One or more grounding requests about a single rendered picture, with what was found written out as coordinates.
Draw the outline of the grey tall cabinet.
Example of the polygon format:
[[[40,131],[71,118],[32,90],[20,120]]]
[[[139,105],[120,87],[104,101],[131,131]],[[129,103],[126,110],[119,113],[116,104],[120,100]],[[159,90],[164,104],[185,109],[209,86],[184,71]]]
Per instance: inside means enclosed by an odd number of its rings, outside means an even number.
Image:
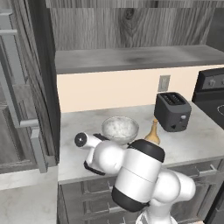
[[[10,0],[0,0],[0,30],[18,31]],[[18,33],[15,36],[15,42],[25,78],[25,84],[20,85],[15,82],[14,77],[11,77],[17,104],[23,120],[37,119]],[[39,125],[38,127],[15,127],[0,83],[0,173],[39,169],[32,148],[32,129],[40,130],[40,127]],[[40,143],[44,151],[41,131]]]

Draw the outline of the grey drawer front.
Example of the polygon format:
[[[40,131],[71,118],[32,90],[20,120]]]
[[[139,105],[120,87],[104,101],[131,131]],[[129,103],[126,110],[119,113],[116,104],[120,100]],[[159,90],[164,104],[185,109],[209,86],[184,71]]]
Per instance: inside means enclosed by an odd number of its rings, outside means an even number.
[[[124,212],[111,198],[105,196],[98,199],[89,199],[83,203],[85,215],[101,215]]]
[[[109,178],[98,178],[86,181],[108,181],[112,186],[116,182],[115,177]],[[64,200],[75,200],[75,199],[96,199],[103,196],[110,195],[110,192],[99,192],[99,193],[84,193],[83,183],[86,181],[75,182],[71,184],[64,184],[60,188],[59,196]]]
[[[173,166],[173,167],[169,167],[168,170],[172,172],[179,172],[188,176],[187,171],[191,169],[194,165],[196,165],[201,171],[208,170],[209,165],[213,165],[214,168],[218,170],[218,172],[215,175],[209,175],[209,176],[205,176],[201,178],[190,177],[194,180],[196,186],[209,187],[212,185],[222,183],[224,181],[224,171],[221,171],[220,163],[221,163],[221,160],[218,159],[218,160],[199,162],[194,164],[184,164],[179,166]]]

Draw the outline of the dark grey toaster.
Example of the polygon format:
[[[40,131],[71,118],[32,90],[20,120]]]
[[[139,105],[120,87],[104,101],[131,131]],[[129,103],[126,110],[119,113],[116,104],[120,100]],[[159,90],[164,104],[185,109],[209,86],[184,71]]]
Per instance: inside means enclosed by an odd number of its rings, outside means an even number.
[[[187,128],[192,107],[179,93],[157,94],[154,116],[167,132],[180,132]]]

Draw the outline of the grey wood wall cabinet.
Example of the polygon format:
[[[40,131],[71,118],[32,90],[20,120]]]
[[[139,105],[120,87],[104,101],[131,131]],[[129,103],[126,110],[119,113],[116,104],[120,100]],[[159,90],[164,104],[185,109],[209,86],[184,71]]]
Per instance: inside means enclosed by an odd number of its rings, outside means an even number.
[[[224,64],[224,0],[45,0],[58,74]]]

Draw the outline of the black stove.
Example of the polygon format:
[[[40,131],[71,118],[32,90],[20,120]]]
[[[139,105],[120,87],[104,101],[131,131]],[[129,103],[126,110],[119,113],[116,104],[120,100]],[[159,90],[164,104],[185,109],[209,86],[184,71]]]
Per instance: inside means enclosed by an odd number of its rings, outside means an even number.
[[[224,67],[199,71],[192,102],[224,130]]]

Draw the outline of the grey wood cabinet door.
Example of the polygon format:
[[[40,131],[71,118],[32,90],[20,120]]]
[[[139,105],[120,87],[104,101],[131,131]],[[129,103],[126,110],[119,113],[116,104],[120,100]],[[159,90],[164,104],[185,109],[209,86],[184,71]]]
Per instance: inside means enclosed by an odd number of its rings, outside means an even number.
[[[46,153],[60,159],[60,104],[46,0],[10,0]]]

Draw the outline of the grey wall outlet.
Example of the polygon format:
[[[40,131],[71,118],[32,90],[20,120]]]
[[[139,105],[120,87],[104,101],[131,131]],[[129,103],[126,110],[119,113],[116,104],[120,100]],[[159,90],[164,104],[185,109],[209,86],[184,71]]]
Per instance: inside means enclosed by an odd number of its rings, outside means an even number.
[[[161,75],[159,77],[158,92],[166,92],[170,83],[170,75]]]

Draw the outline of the speckled grey mixing bowl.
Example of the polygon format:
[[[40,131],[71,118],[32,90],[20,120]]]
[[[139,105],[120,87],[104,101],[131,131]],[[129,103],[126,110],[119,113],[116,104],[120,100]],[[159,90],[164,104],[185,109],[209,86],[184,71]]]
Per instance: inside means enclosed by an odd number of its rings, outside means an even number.
[[[120,145],[132,142],[138,134],[138,123],[127,116],[112,116],[101,125],[102,134]]]

